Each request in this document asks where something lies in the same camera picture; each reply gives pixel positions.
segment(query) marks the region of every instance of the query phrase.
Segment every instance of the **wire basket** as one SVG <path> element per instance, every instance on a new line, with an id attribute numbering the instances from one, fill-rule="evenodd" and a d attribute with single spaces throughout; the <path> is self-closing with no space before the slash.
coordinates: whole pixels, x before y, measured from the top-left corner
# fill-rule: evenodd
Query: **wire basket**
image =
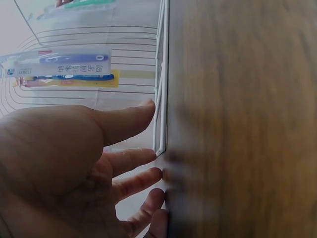
<path id="1" fill-rule="evenodd" d="M 125 4 L 125 1 L 117 0 L 118 4 Z M 21 108 L 52 105 L 81 104 L 98 110 L 115 110 L 136 106 L 150 98 L 156 104 L 156 112 L 149 128 L 110 149 L 152 147 L 158 156 L 163 153 L 166 148 L 169 1 L 136 2 L 134 12 L 130 9 L 120 12 L 125 19 L 113 17 L 108 22 L 103 22 L 102 18 L 95 22 L 76 19 L 73 26 L 65 26 L 54 25 L 54 21 L 31 24 L 29 18 L 32 16 L 25 9 L 25 0 L 14 0 L 32 33 L 25 40 L 21 39 L 17 52 L 40 50 L 42 47 L 106 44 L 112 48 L 111 68 L 120 71 L 120 79 L 118 88 L 32 88 L 13 87 L 15 78 L 3 77 L 0 80 L 0 116 Z M 144 11 L 144 14 L 133 17 L 138 11 Z"/>

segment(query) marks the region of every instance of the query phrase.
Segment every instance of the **blue toothbrush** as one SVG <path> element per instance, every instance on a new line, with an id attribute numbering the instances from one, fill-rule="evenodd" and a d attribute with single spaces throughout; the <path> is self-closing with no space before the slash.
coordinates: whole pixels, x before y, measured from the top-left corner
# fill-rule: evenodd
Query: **blue toothbrush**
<path id="1" fill-rule="evenodd" d="M 107 61 L 108 55 L 61 55 L 41 57 L 40 63 L 84 63 Z"/>

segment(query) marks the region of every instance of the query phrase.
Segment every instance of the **wooden surface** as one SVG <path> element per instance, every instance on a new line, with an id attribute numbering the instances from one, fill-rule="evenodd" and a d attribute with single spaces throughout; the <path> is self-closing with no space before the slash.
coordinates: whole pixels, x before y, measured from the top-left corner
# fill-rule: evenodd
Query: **wooden surface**
<path id="1" fill-rule="evenodd" d="M 317 237 L 317 1 L 171 0 L 169 50 L 169 237 Z"/>

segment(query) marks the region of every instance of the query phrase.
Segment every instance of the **yellow package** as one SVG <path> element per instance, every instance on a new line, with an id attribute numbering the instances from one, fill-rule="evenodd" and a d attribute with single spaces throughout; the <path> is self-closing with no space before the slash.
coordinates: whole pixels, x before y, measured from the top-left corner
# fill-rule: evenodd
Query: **yellow package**
<path id="1" fill-rule="evenodd" d="M 35 79 L 33 77 L 20 78 L 20 84 L 25 87 L 105 87 L 117 88 L 119 86 L 119 70 L 111 70 L 114 78 L 110 80 L 82 80 L 82 79 Z"/>

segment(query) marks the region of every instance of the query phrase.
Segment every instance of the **toothbrush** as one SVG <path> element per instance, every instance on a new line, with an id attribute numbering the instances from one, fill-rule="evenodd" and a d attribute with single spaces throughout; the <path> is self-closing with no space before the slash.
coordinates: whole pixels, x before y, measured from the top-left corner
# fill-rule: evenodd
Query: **toothbrush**
<path id="1" fill-rule="evenodd" d="M 87 6 L 87 5 L 98 5 L 98 4 L 106 4 L 106 3 L 112 3 L 115 2 L 115 0 L 75 0 L 73 2 L 70 2 L 68 4 L 63 5 L 63 8 L 73 8 L 78 6 Z"/>
<path id="2" fill-rule="evenodd" d="M 53 75 L 53 76 L 36 76 L 32 80 L 37 79 L 59 79 L 59 80 L 85 80 L 85 81 L 107 81 L 114 79 L 114 75 Z"/>
<path id="3" fill-rule="evenodd" d="M 40 63 L 82 63 L 107 61 L 107 55 L 60 55 L 41 57 Z"/>

